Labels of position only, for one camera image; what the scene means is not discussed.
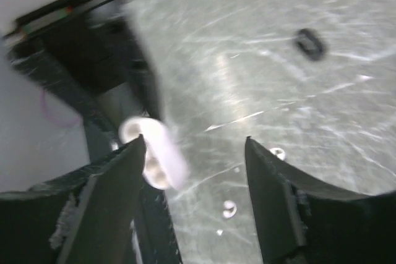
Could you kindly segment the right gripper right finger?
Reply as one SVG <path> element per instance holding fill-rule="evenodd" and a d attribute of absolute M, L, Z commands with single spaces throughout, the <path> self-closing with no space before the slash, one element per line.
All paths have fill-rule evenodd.
<path fill-rule="evenodd" d="M 252 138 L 246 174 L 264 263 L 394 263 L 395 192 L 352 192 L 301 171 Z"/>

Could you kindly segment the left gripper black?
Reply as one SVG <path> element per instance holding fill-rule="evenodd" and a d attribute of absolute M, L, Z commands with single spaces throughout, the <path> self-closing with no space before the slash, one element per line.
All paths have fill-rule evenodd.
<path fill-rule="evenodd" d="M 57 96 L 121 147 L 115 126 L 93 94 L 128 83 L 147 114 L 162 120 L 160 94 L 150 61 L 124 13 L 126 0 L 56 0 L 18 17 L 5 35 L 15 70 Z M 43 49 L 33 54 L 35 49 Z"/>

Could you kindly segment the black charging case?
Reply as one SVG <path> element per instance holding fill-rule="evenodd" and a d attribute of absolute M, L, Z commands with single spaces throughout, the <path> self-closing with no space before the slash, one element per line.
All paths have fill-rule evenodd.
<path fill-rule="evenodd" d="M 327 47 L 319 34 L 311 28 L 302 28 L 295 33 L 294 45 L 311 61 L 324 58 Z"/>

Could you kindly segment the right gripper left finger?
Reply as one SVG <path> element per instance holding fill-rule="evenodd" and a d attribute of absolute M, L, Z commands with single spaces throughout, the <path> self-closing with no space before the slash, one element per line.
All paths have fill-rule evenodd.
<path fill-rule="evenodd" d="M 164 196 L 143 185 L 138 137 L 100 161 L 1 194 L 2 263 L 181 263 Z"/>

